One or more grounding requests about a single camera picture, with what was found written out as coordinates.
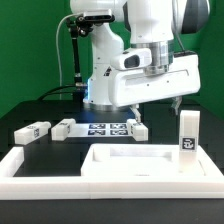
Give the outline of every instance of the black label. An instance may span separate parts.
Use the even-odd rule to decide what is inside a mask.
[[[182,139],[182,149],[184,150],[195,150],[196,149],[195,138],[183,138]]]

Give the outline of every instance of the black surface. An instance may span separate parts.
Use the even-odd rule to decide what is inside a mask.
[[[158,101],[141,108],[149,141],[142,144],[178,144],[179,117],[169,116],[170,102]],[[224,168],[224,121],[197,103],[184,101],[181,109],[201,112],[199,144],[220,169]],[[64,118],[77,123],[126,122],[127,110],[104,113],[84,110],[71,101],[20,103],[0,120],[0,151],[13,146],[13,132],[36,121],[52,126]],[[80,175],[80,167],[92,143],[139,144],[132,137],[69,138],[52,142],[51,133],[24,147],[25,162],[17,176]],[[7,223],[223,223],[224,200],[212,199],[106,199],[0,201],[0,224]]]

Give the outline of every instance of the black cable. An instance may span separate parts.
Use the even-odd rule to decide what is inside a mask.
[[[43,98],[45,98],[45,96],[50,95],[51,93],[57,91],[57,90],[61,90],[61,89],[66,89],[66,88],[72,88],[72,87],[76,87],[76,85],[72,84],[72,85],[64,85],[64,86],[59,86],[56,88],[53,88],[49,91],[47,91],[46,93],[44,93],[43,95],[41,95],[37,100],[42,100]]]
[[[41,97],[39,97],[37,100],[43,100],[45,97],[47,96],[51,96],[51,95],[57,95],[57,94],[72,94],[74,93],[74,91],[68,91],[68,92],[55,92],[55,93],[45,93],[44,95],[42,95]]]

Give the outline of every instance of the white block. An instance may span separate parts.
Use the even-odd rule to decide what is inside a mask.
[[[198,135],[200,111],[183,110],[180,114],[179,132],[179,170],[191,173],[200,166],[198,162]]]
[[[139,123],[135,119],[128,119],[127,127],[136,141],[148,140],[148,128],[143,123]]]
[[[53,141],[64,141],[75,125],[75,119],[64,119],[51,129]]]
[[[23,147],[13,147],[0,163],[0,178],[13,177],[23,162]]]
[[[27,145],[36,139],[48,134],[50,122],[36,122],[14,132],[15,144]]]

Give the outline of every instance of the cable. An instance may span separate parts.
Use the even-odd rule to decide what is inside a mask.
[[[177,1],[176,0],[172,0],[172,5],[173,5],[173,26],[174,26],[174,33],[175,33],[175,36],[177,38],[177,41],[182,49],[183,52],[185,52],[185,48],[184,48],[184,45],[180,39],[180,35],[178,33],[178,30],[177,30],[177,14],[178,14],[178,10],[177,10]]]
[[[53,88],[49,91],[47,91],[46,93],[44,93],[42,96],[40,96],[37,100],[42,100],[45,96],[50,95],[51,93],[57,91],[57,90],[61,90],[61,89],[66,89],[66,88],[72,88],[72,87],[76,87],[75,85],[65,85],[65,86],[59,86],[56,88]]]
[[[57,94],[72,94],[72,93],[74,93],[74,91],[46,93],[46,94],[42,95],[41,97],[39,97],[37,100],[41,101],[41,100],[43,100],[45,97],[47,97],[47,96],[51,96],[51,95],[57,95]]]
[[[62,66],[61,66],[61,56],[60,56],[60,49],[59,49],[59,33],[62,24],[65,22],[66,19],[71,18],[71,17],[77,17],[81,13],[76,13],[76,14],[71,14],[68,16],[65,16],[60,23],[58,24],[57,32],[56,32],[56,49],[57,49],[57,58],[58,58],[58,66],[59,66],[59,83],[60,86],[62,86],[62,78],[63,78],[63,73],[62,73]]]

